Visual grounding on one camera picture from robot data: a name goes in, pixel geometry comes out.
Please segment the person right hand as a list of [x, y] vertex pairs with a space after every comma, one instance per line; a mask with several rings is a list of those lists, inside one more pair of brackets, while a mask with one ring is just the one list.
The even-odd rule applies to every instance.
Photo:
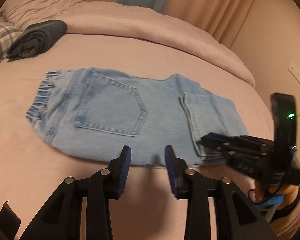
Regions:
[[285, 184], [283, 186], [267, 187], [255, 181], [255, 206], [259, 211], [268, 211], [273, 208], [281, 210], [293, 204], [298, 198], [299, 186]]

